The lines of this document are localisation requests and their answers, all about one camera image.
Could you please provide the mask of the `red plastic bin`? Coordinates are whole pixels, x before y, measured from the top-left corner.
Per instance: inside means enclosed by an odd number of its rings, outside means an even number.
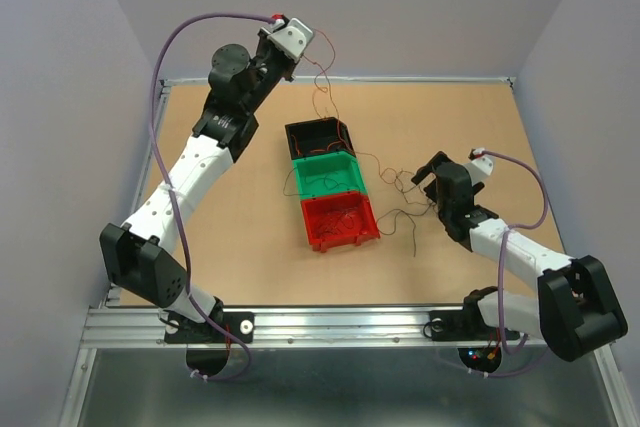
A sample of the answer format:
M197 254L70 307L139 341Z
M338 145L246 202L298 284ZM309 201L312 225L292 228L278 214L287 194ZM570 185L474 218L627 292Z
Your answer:
M350 191L300 201L308 243L313 251L326 253L346 245L359 246L379 239L369 197Z

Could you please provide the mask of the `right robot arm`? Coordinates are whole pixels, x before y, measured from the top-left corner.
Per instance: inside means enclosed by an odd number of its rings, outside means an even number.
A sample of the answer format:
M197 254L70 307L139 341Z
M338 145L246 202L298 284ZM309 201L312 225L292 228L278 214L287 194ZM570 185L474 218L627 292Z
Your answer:
M628 333L628 322L604 264L571 257L525 236L532 224L508 224L475 200L496 160L504 154L478 148L468 162L437 152L412 177L434 203L446 234L467 251L496 262L497 283L468 294L458 310L427 324L437 341L488 338L499 348L518 334L543 340L558 358L572 362Z

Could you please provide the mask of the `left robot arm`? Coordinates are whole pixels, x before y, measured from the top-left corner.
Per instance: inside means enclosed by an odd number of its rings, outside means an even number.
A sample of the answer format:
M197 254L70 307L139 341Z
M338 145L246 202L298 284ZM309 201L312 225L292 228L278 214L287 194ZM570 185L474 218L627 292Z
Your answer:
M212 56L210 92L202 114L173 167L146 203L121 225L108 224L99 242L109 280L155 306L188 320L199 340L224 329L223 303L191 283L191 263L172 255L186 242L185 223L214 183L238 160L258 127L255 113L293 72L314 37L297 20L264 28L254 54L227 44Z

